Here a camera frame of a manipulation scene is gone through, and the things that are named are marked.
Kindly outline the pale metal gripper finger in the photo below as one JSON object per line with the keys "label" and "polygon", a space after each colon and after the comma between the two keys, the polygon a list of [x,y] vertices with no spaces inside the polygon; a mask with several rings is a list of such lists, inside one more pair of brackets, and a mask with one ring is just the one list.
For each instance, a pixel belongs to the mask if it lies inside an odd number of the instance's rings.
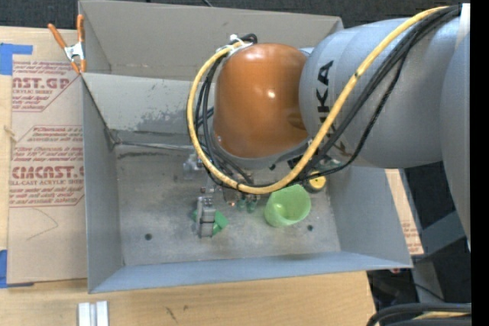
{"label": "pale metal gripper finger", "polygon": [[215,207],[212,197],[204,198],[204,236],[212,237],[215,223]]}
{"label": "pale metal gripper finger", "polygon": [[197,198],[197,206],[196,206],[196,233],[200,238],[202,238],[202,213],[204,207],[204,197],[199,196]]}

